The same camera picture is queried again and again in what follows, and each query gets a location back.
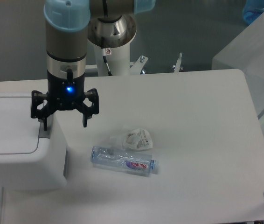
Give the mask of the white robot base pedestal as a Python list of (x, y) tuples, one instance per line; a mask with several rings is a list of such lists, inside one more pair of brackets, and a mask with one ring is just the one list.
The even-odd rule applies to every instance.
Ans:
[(130, 43), (116, 47), (108, 48), (109, 53), (103, 54), (103, 49), (88, 41), (94, 49), (95, 60), (97, 65), (97, 73), (99, 77), (108, 76), (107, 65), (104, 62), (103, 55), (105, 55), (109, 69), (113, 76), (127, 76), (130, 74)]

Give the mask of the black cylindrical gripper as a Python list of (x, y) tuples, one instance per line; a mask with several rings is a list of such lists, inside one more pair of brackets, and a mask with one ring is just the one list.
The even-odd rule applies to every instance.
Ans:
[(99, 95), (93, 88), (84, 92), (85, 75), (74, 78), (72, 82), (59, 78), (47, 72), (48, 93), (33, 90), (31, 92), (31, 118), (43, 123), (43, 129), (48, 129), (47, 118), (55, 111), (78, 110), (83, 114), (82, 124), (93, 115), (99, 114)]

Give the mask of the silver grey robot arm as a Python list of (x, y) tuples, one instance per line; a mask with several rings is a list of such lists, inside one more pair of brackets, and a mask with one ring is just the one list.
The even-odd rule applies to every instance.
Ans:
[(56, 111), (78, 110), (83, 126), (99, 113), (96, 89), (84, 90), (87, 43), (101, 50), (121, 47), (136, 34), (131, 14), (151, 11), (153, 0), (48, 0), (46, 24), (48, 91), (32, 91), (31, 117), (47, 130)]

